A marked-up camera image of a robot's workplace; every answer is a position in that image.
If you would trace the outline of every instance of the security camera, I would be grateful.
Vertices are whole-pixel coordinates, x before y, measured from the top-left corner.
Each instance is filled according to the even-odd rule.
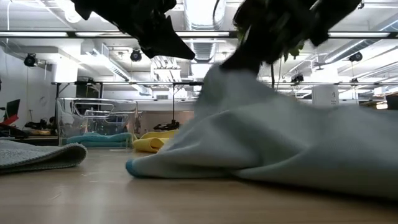
[[[24,60],[24,65],[28,67],[36,67],[39,64],[39,61],[36,58],[36,54],[29,53]]]
[[[360,62],[362,61],[363,55],[361,54],[361,52],[357,52],[351,56],[349,56],[348,60],[350,62]]]
[[[140,51],[139,49],[133,49],[133,50],[132,50],[132,53],[131,53],[131,55],[130,55],[130,59],[131,59],[133,62],[139,62],[139,61],[141,61],[141,59],[142,59],[141,51]]]

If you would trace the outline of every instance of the table surface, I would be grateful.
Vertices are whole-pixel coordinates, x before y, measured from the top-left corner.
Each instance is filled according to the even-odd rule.
[[[130,152],[78,167],[0,177],[4,224],[397,224],[393,203],[238,180],[134,179]]]

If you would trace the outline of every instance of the clear plastic bin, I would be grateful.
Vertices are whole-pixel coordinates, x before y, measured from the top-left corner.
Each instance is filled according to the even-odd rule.
[[[132,100],[58,98],[60,145],[77,142],[89,149],[132,148],[137,113],[137,102]]]

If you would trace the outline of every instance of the robotic arm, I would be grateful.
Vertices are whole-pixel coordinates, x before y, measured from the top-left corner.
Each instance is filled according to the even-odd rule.
[[[195,54],[175,33],[170,16],[176,0],[72,0],[76,12],[88,19],[92,12],[136,38],[144,54],[192,60]],[[318,46],[328,40],[328,31],[354,11],[361,0],[245,0],[234,17],[246,38],[226,68],[247,63],[272,64],[304,40]]]

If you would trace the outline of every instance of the light blue cloth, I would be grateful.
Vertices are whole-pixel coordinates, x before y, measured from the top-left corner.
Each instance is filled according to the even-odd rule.
[[[97,133],[85,133],[82,136],[74,136],[67,139],[67,144],[80,143],[86,147],[131,147],[132,134],[120,133],[104,136]]]
[[[314,108],[254,77],[211,68],[195,117],[126,169],[136,177],[235,175],[398,200],[396,111]]]

